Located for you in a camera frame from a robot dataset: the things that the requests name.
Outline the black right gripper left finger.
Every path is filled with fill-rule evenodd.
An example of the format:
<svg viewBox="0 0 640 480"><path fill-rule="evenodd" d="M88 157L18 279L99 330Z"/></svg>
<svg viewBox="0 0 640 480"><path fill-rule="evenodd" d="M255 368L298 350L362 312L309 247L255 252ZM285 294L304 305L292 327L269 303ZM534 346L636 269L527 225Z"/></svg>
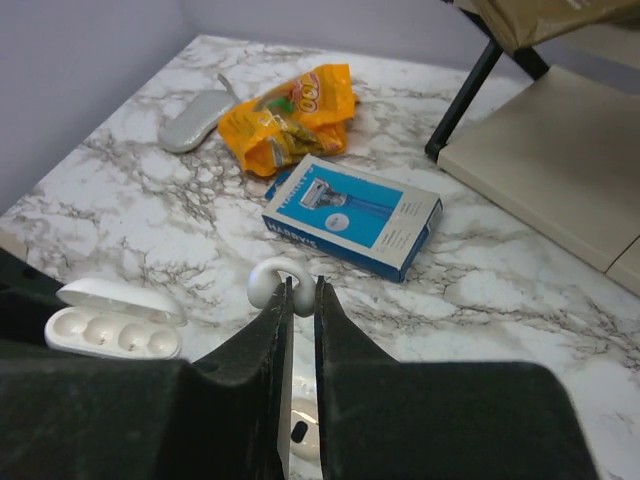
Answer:
<svg viewBox="0 0 640 480"><path fill-rule="evenodd" d="M293 287L195 362L1 344L5 479L284 479Z"/></svg>

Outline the white earbud charging case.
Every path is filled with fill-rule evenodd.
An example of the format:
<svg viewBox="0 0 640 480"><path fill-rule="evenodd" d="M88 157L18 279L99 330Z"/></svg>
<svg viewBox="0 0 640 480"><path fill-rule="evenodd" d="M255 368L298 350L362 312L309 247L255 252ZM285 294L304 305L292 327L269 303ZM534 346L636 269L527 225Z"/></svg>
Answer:
<svg viewBox="0 0 640 480"><path fill-rule="evenodd" d="M184 310L163 293L82 278L61 287L56 296L66 307L45 324L52 349L130 360L165 360L181 352L177 329L186 324Z"/></svg>

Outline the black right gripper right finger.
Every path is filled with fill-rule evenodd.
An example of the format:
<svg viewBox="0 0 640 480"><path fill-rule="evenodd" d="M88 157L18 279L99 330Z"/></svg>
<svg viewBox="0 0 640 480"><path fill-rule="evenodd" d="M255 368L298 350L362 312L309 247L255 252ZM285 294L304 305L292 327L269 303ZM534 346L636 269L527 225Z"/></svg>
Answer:
<svg viewBox="0 0 640 480"><path fill-rule="evenodd" d="M327 479L595 479L564 386L524 361L402 362L320 280L314 314Z"/></svg>

